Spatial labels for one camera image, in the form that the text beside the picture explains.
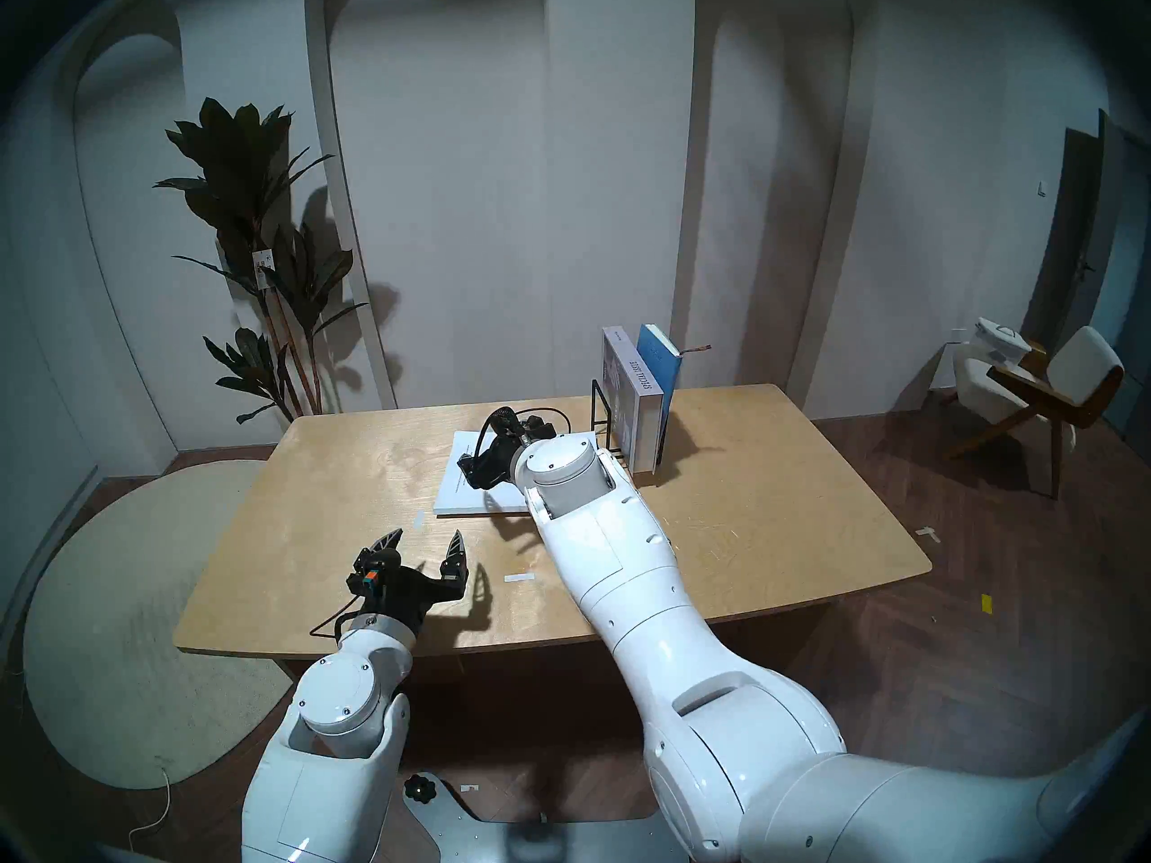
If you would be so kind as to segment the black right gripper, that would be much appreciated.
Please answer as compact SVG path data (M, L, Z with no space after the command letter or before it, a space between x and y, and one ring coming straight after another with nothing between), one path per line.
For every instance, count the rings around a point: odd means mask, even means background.
M550 423L532 414L523 421L511 407L498 407L487 417L473 451L457 459L464 480L473 489L491 490L511 482L516 458L538 440L550 438Z

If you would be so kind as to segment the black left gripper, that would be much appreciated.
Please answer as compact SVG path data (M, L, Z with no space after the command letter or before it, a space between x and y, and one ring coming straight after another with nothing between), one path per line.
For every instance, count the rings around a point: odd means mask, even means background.
M396 528L361 549L348 575L348 588L365 599L361 614L381 614L419 633L432 606L463 598L468 579L466 547L462 530L453 532L436 579L402 564L402 535Z

